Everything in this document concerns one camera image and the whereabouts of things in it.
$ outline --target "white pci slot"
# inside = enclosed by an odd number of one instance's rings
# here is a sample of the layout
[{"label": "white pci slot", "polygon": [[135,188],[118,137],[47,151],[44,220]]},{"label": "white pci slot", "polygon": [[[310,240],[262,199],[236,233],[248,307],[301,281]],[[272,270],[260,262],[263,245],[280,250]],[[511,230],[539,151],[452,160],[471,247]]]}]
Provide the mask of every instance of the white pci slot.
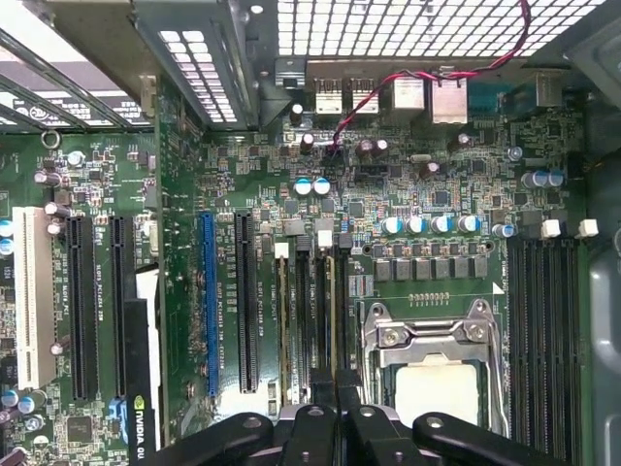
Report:
[{"label": "white pci slot", "polygon": [[13,207],[15,226],[17,387],[40,388],[56,378],[54,292],[49,220],[38,207]]}]

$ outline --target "red wire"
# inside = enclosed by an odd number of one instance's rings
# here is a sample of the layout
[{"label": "red wire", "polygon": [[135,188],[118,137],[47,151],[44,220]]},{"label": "red wire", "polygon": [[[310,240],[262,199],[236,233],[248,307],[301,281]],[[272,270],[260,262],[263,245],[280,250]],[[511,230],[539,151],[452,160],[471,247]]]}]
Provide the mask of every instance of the red wire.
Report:
[{"label": "red wire", "polygon": [[522,47],[526,43],[526,39],[528,38],[528,31],[531,26],[531,8],[528,3],[528,0],[518,0],[518,1],[519,1],[520,8],[522,10],[522,18],[524,19],[524,27],[522,29],[520,38],[517,40],[517,43],[515,44],[515,46],[510,52],[504,54],[500,58],[497,58],[496,60],[494,60],[491,64],[487,65],[486,67],[475,68],[470,71],[453,71],[451,73],[448,73],[445,76],[435,76],[435,75],[432,75],[431,73],[426,73],[424,71],[415,71],[413,73],[400,72],[400,73],[388,75],[386,78],[384,78],[381,81],[381,83],[379,83],[379,85],[375,89],[371,91],[371,93],[367,97],[362,99],[358,103],[358,105],[356,105],[356,107],[351,112],[349,112],[347,116],[339,123],[339,125],[337,126],[337,130],[335,131],[334,137],[333,137],[334,148],[336,148],[339,144],[339,135],[351,123],[351,121],[356,116],[358,111],[362,109],[385,85],[392,83],[398,78],[413,77],[413,78],[420,78],[420,79],[429,80],[429,81],[438,81],[441,79],[461,80],[461,79],[473,78],[475,76],[480,75],[481,73],[485,71],[492,71],[507,64],[515,56],[515,54],[518,53],[522,49]]}]

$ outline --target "ventilation grille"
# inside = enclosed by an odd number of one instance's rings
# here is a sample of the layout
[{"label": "ventilation grille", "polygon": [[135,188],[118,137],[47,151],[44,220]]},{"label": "ventilation grille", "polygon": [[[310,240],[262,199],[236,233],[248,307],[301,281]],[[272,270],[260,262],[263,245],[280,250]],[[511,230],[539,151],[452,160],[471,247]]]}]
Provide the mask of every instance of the ventilation grille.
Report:
[{"label": "ventilation grille", "polygon": [[[530,56],[606,0],[530,0]],[[280,55],[501,56],[524,21],[517,0],[278,0]]]}]

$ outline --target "blue pcie slot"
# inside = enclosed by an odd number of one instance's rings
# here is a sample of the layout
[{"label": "blue pcie slot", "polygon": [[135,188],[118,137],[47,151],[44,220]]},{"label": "blue pcie slot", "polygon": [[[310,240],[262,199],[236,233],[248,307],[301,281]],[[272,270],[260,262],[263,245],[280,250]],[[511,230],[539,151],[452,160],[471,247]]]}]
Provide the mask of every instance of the blue pcie slot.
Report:
[{"label": "blue pcie slot", "polygon": [[206,324],[207,340],[207,392],[217,395],[219,388],[219,357],[217,341],[217,255],[215,252],[215,224],[213,214],[202,212],[200,216],[201,239],[203,242],[203,271],[205,274],[205,293],[203,297],[203,316]]}]

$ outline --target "motherboard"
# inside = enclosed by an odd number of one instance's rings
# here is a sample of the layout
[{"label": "motherboard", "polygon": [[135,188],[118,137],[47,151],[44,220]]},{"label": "motherboard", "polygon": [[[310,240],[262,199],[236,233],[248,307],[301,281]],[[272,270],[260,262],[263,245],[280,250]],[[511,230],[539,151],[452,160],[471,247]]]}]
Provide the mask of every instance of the motherboard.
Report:
[{"label": "motherboard", "polygon": [[0,138],[5,450],[138,464],[349,368],[405,425],[589,457],[578,107],[473,87],[464,124],[378,111],[335,149],[314,95],[210,133],[159,85],[154,135]]}]

